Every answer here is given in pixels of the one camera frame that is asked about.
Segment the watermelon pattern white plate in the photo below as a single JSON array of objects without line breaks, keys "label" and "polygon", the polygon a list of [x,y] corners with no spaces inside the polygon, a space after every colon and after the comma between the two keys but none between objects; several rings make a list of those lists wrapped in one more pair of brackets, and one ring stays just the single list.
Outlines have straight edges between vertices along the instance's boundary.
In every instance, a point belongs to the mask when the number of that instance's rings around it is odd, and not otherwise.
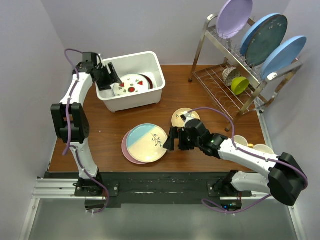
[{"label": "watermelon pattern white plate", "polygon": [[149,89],[148,81],[141,74],[127,74],[120,78],[122,84],[115,83],[113,93],[116,97],[145,93]]}]

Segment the blue cream leaf plate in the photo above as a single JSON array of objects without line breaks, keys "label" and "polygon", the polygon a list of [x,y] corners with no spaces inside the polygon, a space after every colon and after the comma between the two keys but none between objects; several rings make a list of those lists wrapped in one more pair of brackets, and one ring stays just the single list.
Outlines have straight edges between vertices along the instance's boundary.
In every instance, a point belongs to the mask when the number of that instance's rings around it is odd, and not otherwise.
[{"label": "blue cream leaf plate", "polygon": [[128,153],[142,163],[160,160],[167,152],[164,143],[168,139],[166,132],[152,123],[143,123],[134,127],[127,136]]}]

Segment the red rimmed beige plate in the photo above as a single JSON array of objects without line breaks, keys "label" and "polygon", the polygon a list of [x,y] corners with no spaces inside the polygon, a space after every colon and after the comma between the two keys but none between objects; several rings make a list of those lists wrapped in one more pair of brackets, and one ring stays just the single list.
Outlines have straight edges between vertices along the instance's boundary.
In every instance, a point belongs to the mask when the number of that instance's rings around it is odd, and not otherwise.
[{"label": "red rimmed beige plate", "polygon": [[141,76],[144,77],[144,78],[147,80],[148,85],[149,85],[149,90],[153,89],[153,82],[152,82],[152,80],[151,80],[148,76],[146,76],[146,75],[144,75],[144,74],[141,74]]}]

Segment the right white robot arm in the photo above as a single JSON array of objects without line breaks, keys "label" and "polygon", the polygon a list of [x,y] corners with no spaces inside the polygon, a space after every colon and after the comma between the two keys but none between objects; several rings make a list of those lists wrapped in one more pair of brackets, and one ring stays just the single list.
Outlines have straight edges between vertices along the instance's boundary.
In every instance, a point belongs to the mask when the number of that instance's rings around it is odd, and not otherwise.
[{"label": "right white robot arm", "polygon": [[227,196],[244,191],[259,192],[293,206],[307,187],[308,179],[292,155],[284,152],[277,156],[237,145],[227,136],[210,133],[198,119],[187,121],[184,127],[171,127],[163,148],[174,150],[175,140],[181,151],[199,148],[206,156],[235,162],[253,171],[232,170],[213,184],[214,190]]}]

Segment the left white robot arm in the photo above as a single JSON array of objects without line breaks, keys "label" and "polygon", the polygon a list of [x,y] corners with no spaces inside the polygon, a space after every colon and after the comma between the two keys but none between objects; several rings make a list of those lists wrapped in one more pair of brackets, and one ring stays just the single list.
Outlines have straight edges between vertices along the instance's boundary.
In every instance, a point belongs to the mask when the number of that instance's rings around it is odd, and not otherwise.
[{"label": "left white robot arm", "polygon": [[82,52],[82,61],[72,67],[72,82],[67,93],[50,107],[55,133],[66,144],[62,154],[71,151],[76,161],[79,173],[76,189],[86,195],[107,198],[108,190],[89,147],[90,124],[83,105],[93,85],[105,91],[121,80],[113,64],[104,65],[95,52]]}]

